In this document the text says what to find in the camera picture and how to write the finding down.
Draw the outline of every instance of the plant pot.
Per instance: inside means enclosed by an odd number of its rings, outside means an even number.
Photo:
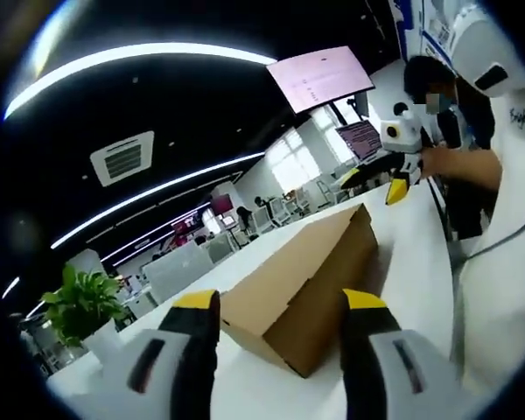
[[[123,342],[116,331],[114,319],[110,319],[99,330],[84,339],[83,343],[103,365],[111,355],[117,353],[123,347]]]

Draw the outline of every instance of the black ceiling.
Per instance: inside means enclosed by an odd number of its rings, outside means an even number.
[[[115,46],[164,41],[229,46],[277,60],[348,45],[369,73],[398,56],[387,0],[97,1],[90,2],[61,39],[44,74]],[[8,209],[30,214],[43,243],[50,245],[83,221],[153,186],[264,151],[305,118],[291,113],[258,64],[198,55],[113,61],[62,80],[6,120],[0,144],[5,183],[1,199]],[[102,187],[89,160],[91,152],[147,130],[155,132],[152,167]],[[51,251],[46,260],[53,259],[52,266],[58,268],[86,247],[105,256],[206,201],[215,180],[235,179],[255,162],[189,179],[126,206]],[[130,216],[195,188],[87,244]],[[43,273],[56,273],[56,268],[39,267],[22,275],[23,281],[8,295],[11,308],[27,312],[43,291],[58,287],[57,275]],[[13,263],[11,278],[20,270]]]

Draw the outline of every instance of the cardboard box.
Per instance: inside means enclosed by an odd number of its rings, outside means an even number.
[[[357,290],[375,257],[370,221],[360,205],[304,226],[221,298],[221,329],[266,361],[309,376],[338,337],[341,290]]]

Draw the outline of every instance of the office desk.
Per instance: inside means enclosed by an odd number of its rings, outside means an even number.
[[[381,297],[402,328],[418,331],[448,356],[453,319],[452,274],[444,233],[430,189],[424,182],[413,186],[406,199],[387,207],[384,205],[387,188],[383,185],[268,232],[182,293],[232,288],[308,221],[363,202],[371,214],[381,252],[387,251],[390,255],[385,262],[386,281]],[[120,333],[122,340],[132,340],[145,328],[157,328],[173,299],[124,329]],[[221,334],[217,353],[213,419],[343,418],[346,397],[337,354],[309,379],[302,379],[242,350],[225,333]],[[51,376],[48,383],[60,395],[69,396],[92,389],[100,374],[97,359],[89,353]]]

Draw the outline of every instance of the potted plant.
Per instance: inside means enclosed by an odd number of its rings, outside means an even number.
[[[76,273],[67,265],[62,271],[62,287],[41,298],[49,304],[45,317],[66,346],[83,343],[105,362],[122,346],[115,327],[115,319],[125,316],[115,297],[118,287],[118,282],[104,273]]]

